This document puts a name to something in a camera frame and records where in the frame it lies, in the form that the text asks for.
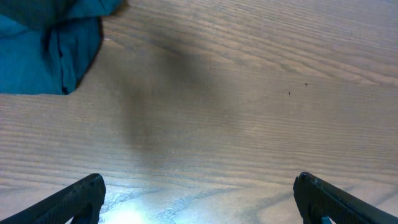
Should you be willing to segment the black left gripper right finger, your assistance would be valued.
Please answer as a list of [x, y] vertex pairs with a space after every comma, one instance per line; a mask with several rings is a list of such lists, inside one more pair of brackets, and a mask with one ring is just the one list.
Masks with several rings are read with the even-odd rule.
[[296, 177], [294, 199], [303, 224], [394, 224], [397, 217], [302, 172]]

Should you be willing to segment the folded navy blue shirt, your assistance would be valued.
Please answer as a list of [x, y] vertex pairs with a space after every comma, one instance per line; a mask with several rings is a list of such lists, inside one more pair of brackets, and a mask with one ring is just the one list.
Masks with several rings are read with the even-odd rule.
[[1, 0], [1, 93], [68, 95], [121, 0]]

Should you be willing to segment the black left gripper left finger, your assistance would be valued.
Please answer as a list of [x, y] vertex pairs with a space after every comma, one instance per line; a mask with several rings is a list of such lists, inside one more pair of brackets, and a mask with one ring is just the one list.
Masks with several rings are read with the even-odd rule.
[[105, 195], [103, 177], [90, 174], [1, 224], [98, 224]]

